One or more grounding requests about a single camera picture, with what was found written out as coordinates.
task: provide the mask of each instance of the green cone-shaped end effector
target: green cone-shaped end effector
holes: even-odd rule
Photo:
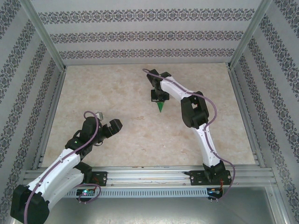
[[[158,104],[158,107],[159,107],[159,111],[160,111],[160,113],[161,113],[162,108],[163,108],[163,106],[164,106],[164,102],[157,102],[157,104]]]

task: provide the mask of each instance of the metal profile bar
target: metal profile bar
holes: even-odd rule
[[[232,69],[228,69],[228,74],[229,74],[230,81],[231,81],[232,86],[233,86],[233,90],[234,90],[234,93],[235,93],[235,98],[237,100],[237,104],[238,104],[239,109],[240,109],[241,117],[242,117],[242,120],[243,120],[243,123],[244,123],[244,126],[245,126],[245,130],[246,130],[246,133],[247,133],[249,144],[251,146],[251,150],[253,151],[253,154],[256,153],[256,157],[257,157],[257,160],[259,162],[259,165],[261,167],[265,167],[265,163],[263,161],[263,156],[262,156],[262,153],[261,153],[260,148],[258,146],[256,137],[255,137],[255,134],[254,134],[254,130],[252,128],[251,121],[250,121],[250,118],[249,118],[249,115],[248,115],[248,112],[247,112],[247,109],[246,109],[245,101],[242,97],[240,86],[239,86],[239,84],[236,80],[235,71],[233,71]]]
[[[252,35],[254,34],[258,24],[262,20],[264,14],[266,13],[267,9],[269,8],[272,0],[262,0],[260,5],[258,6],[256,12],[254,13],[252,20],[250,21],[250,24],[248,25],[240,43],[238,44],[238,47],[236,48],[232,59],[229,62],[230,68],[234,68],[237,64],[238,60],[240,59],[243,51],[245,50],[249,40],[252,38]]]
[[[265,187],[271,210],[276,223],[291,224],[286,212],[285,204],[281,197],[278,186]]]
[[[40,38],[47,47],[47,50],[50,52],[55,63],[59,66],[62,71],[65,68],[65,65],[62,61],[62,58],[56,49],[49,33],[47,32],[41,18],[38,16],[32,2],[30,0],[20,0],[20,4],[24,8],[27,16],[30,18],[32,24],[34,25],[36,31],[38,32]]]
[[[276,179],[271,168],[260,168],[256,165],[239,165],[235,167],[236,177],[233,187],[265,187],[276,185]],[[23,184],[36,179],[45,170],[28,170],[24,176]],[[219,185],[191,186],[190,177],[184,172],[190,170],[204,170],[202,166],[193,167],[102,167],[93,168],[93,171],[106,171],[109,189],[152,189],[152,188],[210,188]]]
[[[42,154],[44,154],[45,151],[46,151],[46,147],[47,147],[48,140],[49,140],[49,137],[50,137],[50,132],[51,132],[51,128],[52,128],[52,125],[53,125],[53,121],[54,121],[56,109],[57,109],[57,106],[58,106],[60,94],[61,94],[61,91],[62,91],[62,87],[64,85],[65,74],[66,74],[66,69],[63,69],[62,74],[61,74],[61,76],[59,78],[59,81],[58,81],[58,87],[57,87],[57,90],[56,90],[56,93],[55,93],[53,106],[52,106],[51,111],[50,111],[50,117],[46,121],[45,132],[44,132],[43,137],[41,139],[40,147],[37,150],[36,160],[34,161],[34,164],[33,164],[33,167],[32,167],[33,169],[40,168],[42,163],[43,163]]]

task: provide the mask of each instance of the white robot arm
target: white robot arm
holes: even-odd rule
[[[231,183],[228,178],[230,172],[225,169],[223,161],[217,155],[213,140],[207,126],[209,112],[202,92],[193,92],[175,81],[168,72],[159,74],[155,69],[143,69],[147,73],[147,78],[154,87],[151,90],[151,101],[164,103],[172,95],[181,103],[182,119],[185,125],[194,132],[203,157],[204,172],[190,171],[185,173],[190,175],[191,184],[201,185],[220,183]]]
[[[173,77],[167,77],[167,79],[171,80],[173,82],[175,81]],[[180,86],[185,89],[185,92],[183,92],[181,89],[179,89],[176,85],[174,85],[171,82],[168,82],[165,80],[161,81],[161,89],[164,92],[167,92],[170,95],[172,95],[178,102],[181,102],[182,99],[188,98],[191,96],[190,94],[187,94],[186,92],[193,92],[193,91],[186,89],[182,85],[180,85]],[[206,123],[200,125],[198,129],[196,129],[194,127],[192,127],[191,129],[194,132],[194,134],[198,140],[199,147],[201,149],[201,153],[202,153],[202,157],[203,157],[203,163],[206,166],[211,167],[211,166],[217,165],[220,162],[220,160],[211,152],[211,150],[207,144],[207,141],[206,141],[206,138],[204,135],[205,126],[206,126]],[[206,132],[207,132],[207,136],[209,139],[209,143],[210,143],[211,147],[213,148],[214,152],[216,152],[216,149],[215,149],[215,146],[214,146],[214,143],[213,143],[210,131],[209,131],[209,127],[206,128]]]
[[[27,186],[19,185],[14,190],[10,212],[11,217],[24,223],[26,202],[29,195],[34,192],[28,207],[27,221],[29,224],[43,224],[54,205],[72,188],[83,182],[93,184],[94,186],[92,182],[92,167],[81,161],[91,152],[93,146],[102,143],[104,139],[110,138],[122,128],[120,120],[113,119],[110,121],[111,126],[108,126],[107,124],[101,124],[100,117],[101,115],[97,118],[87,117],[83,123],[82,130],[78,130],[73,138],[67,142],[65,149],[56,161]],[[95,133],[97,126],[96,119],[98,119],[99,125],[97,133]],[[51,172],[41,182],[42,177],[50,169]]]

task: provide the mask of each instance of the perforated metal strip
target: perforated metal strip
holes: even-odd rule
[[[75,198],[76,189],[67,193],[64,198]],[[102,189],[101,198],[149,198],[149,197],[208,197],[206,188],[176,188],[176,189]]]

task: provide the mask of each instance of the enclosure frame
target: enclosure frame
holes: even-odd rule
[[[236,101],[238,103],[241,117],[245,126],[245,130],[248,136],[249,144],[254,156],[255,165],[236,165],[236,178],[232,185],[233,188],[245,188],[245,187],[262,187],[265,188],[267,197],[271,206],[271,210],[274,219],[277,224],[290,223],[290,219],[286,212],[286,208],[278,189],[278,184],[274,176],[272,168],[266,168],[262,158],[260,148],[258,147],[254,131],[250,125],[250,118],[246,110],[246,105],[242,97],[240,86],[237,83],[236,75],[234,73],[234,66],[238,62],[242,55],[249,39],[253,35],[257,28],[261,18],[268,9],[271,0],[262,0],[256,13],[254,14],[249,26],[247,27],[244,36],[242,37],[240,44],[235,50],[235,53],[230,63],[227,63],[228,74],[231,80],[231,84],[235,93]],[[49,140],[50,131],[52,128],[55,112],[59,102],[59,97],[64,83],[65,74],[67,68],[65,67],[61,56],[59,55],[54,43],[52,42],[49,34],[47,33],[41,19],[31,1],[20,0],[20,3],[25,9],[26,14],[34,24],[38,34],[44,41],[48,51],[51,53],[57,65],[63,69],[60,81],[57,87],[57,92],[54,97],[53,106],[50,111],[50,118],[46,122],[45,132],[43,134],[39,150],[34,161],[33,169],[25,172],[22,184],[26,185],[30,181],[37,178],[46,168],[42,168],[42,161],[44,152]],[[232,172],[230,166],[226,166],[227,169]],[[203,170],[202,166],[156,166],[156,167],[93,167],[93,171],[106,171],[107,186],[103,188],[103,191],[117,190],[119,193],[127,192],[128,190],[134,191],[136,189],[144,189],[149,191],[151,189],[162,190],[176,190],[184,192],[186,189],[202,189],[212,186],[191,186],[190,177],[184,174],[185,171],[190,170]]]

